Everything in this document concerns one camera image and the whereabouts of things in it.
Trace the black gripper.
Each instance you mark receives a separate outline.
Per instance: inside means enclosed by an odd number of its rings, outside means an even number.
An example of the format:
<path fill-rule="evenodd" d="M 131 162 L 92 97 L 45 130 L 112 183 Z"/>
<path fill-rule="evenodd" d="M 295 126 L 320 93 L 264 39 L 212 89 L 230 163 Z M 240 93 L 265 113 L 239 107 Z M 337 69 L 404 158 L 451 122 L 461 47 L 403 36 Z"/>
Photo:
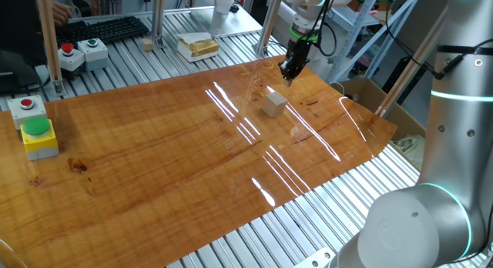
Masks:
<path fill-rule="evenodd" d="M 298 40 L 288 42 L 286 59 L 279 64 L 280 71 L 284 80 L 284 85 L 291 86 L 293 80 L 300 74 L 304 66 L 309 62 L 308 53 L 311 42 Z"/>

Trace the bare person hand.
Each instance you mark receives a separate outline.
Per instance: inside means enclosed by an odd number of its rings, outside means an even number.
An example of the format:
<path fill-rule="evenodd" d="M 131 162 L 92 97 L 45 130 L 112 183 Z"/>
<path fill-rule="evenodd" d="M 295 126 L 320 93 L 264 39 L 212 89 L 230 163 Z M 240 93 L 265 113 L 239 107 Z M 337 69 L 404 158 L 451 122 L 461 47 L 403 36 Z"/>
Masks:
<path fill-rule="evenodd" d="M 56 27 L 62 27 L 72 18 L 72 8 L 60 2 L 52 1 L 52 15 Z"/>

